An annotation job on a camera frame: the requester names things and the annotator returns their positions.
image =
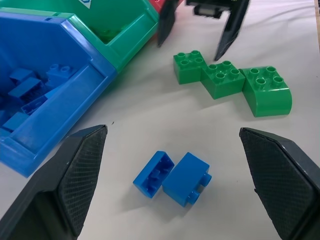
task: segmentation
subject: red plastic bin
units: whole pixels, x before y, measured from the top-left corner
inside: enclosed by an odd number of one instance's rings
[[[165,0],[149,0],[155,10],[160,13],[160,10],[165,3]]]

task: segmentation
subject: curved green lego brick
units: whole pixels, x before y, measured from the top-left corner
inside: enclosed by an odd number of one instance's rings
[[[240,69],[245,76],[242,92],[255,117],[287,115],[292,95],[273,66]]]

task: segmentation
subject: green lego brick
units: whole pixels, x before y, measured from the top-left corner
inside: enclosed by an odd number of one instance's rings
[[[202,70],[201,83],[213,99],[240,93],[245,77],[230,61],[211,64]]]
[[[242,92],[255,117],[287,115],[292,95],[273,66],[240,69],[245,76]]]
[[[193,50],[190,53],[180,52],[173,56],[173,68],[179,84],[189,84],[201,80],[202,69],[207,64],[201,53]]]

